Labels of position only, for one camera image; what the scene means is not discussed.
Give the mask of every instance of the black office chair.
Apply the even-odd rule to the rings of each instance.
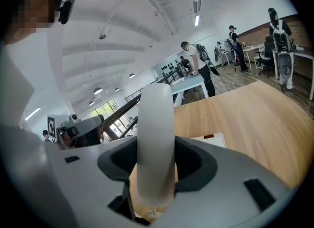
[[[260,65],[263,65],[264,67],[266,67],[267,77],[269,78],[269,70],[273,68],[274,66],[274,56],[273,56],[272,50],[275,48],[275,44],[272,37],[266,37],[264,45],[265,45],[264,57],[261,57],[259,53],[260,58],[257,59],[257,61]]]

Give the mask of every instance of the vr headset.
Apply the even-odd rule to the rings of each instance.
[[[69,21],[74,3],[75,0],[54,0],[54,10],[60,12],[58,22],[64,25]]]

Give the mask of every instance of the wooden floor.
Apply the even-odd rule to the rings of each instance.
[[[235,67],[233,65],[226,65],[225,67],[219,66],[217,69],[229,90],[234,90],[236,88],[253,83],[256,80],[260,80],[281,91],[279,81],[275,79],[275,73],[270,72],[269,78],[266,74],[258,75],[260,70],[255,69],[254,64],[252,64],[252,71],[246,73],[241,73],[240,67]],[[216,95],[228,91],[226,85],[219,76],[212,76],[212,81],[215,86]],[[309,114],[312,119],[314,119],[314,101],[309,100],[311,82],[294,75],[293,86],[293,91],[287,92],[286,96],[296,102],[305,112]],[[183,105],[205,98],[201,87],[186,91],[184,96],[185,101],[183,102]]]

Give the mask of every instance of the person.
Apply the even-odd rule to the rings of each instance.
[[[270,18],[270,24],[269,24],[269,34],[272,37],[274,34],[274,31],[277,31],[278,33],[282,34],[282,33],[286,33],[288,36],[292,35],[292,32],[288,26],[288,24],[283,21],[278,19],[278,14],[276,12],[276,10],[274,8],[269,8],[268,9],[268,14],[269,14],[269,18]],[[294,65],[294,55],[292,52],[289,53],[290,55],[290,59],[291,59],[291,75],[290,77],[287,79],[287,89],[286,91],[292,91],[293,89],[293,84],[292,84],[292,75],[293,75],[293,65]],[[283,86],[285,84],[285,79],[282,77],[281,72],[280,73],[280,79],[279,79],[279,84],[283,90]]]
[[[62,0],[8,0],[5,4],[8,7],[5,7],[3,17],[7,29],[0,42],[0,123],[2,124],[19,125],[24,109],[34,93],[33,86],[16,67],[5,46],[27,38],[36,33],[38,28],[49,27],[55,20],[55,13],[61,9],[61,2]]]
[[[269,13],[269,18],[270,18],[270,21],[271,21],[272,25],[278,28],[278,25],[279,25],[278,21],[279,21],[279,19],[278,19],[278,14],[277,14],[276,10],[274,8],[269,8],[268,9],[268,13]],[[286,32],[286,34],[288,36],[291,36],[292,32],[291,32],[288,24],[284,20],[282,20],[282,21],[283,21],[282,22],[283,23],[282,29]],[[269,35],[272,37],[273,34],[274,34],[274,28],[270,24],[269,25]]]
[[[222,47],[220,45],[221,45],[221,43],[219,41],[217,41],[216,49],[218,50],[218,59],[220,61],[221,66],[225,66],[226,64],[225,64],[223,56],[221,54],[224,51],[224,49],[222,49]]]
[[[51,142],[51,141],[49,140],[48,131],[47,131],[46,129],[43,131],[43,136],[44,136],[44,140],[45,140],[46,142]]]
[[[229,37],[236,44],[235,52],[236,52],[236,54],[238,55],[238,57],[240,59],[241,72],[248,71],[249,68],[247,68],[245,60],[244,60],[244,53],[243,53],[243,50],[242,50],[242,43],[240,42],[237,34],[235,33],[235,27],[234,26],[229,26]]]
[[[188,59],[184,58],[183,56],[181,56],[180,59],[181,59],[181,64],[182,64],[185,68],[187,68],[189,71],[191,71],[191,70],[192,70],[192,67],[191,67],[191,65],[190,65],[190,61],[189,61]]]
[[[201,61],[200,53],[198,52],[197,47],[193,44],[189,44],[189,42],[186,41],[181,43],[181,47],[182,49],[187,51],[191,56],[192,58],[191,64],[193,71],[202,75],[206,90],[208,92],[208,96],[209,97],[215,96],[216,94],[215,87],[211,80],[209,66],[206,62]]]
[[[10,45],[27,38],[39,28],[48,28],[60,11],[62,0],[22,0],[17,12],[11,14],[11,23],[4,38]]]

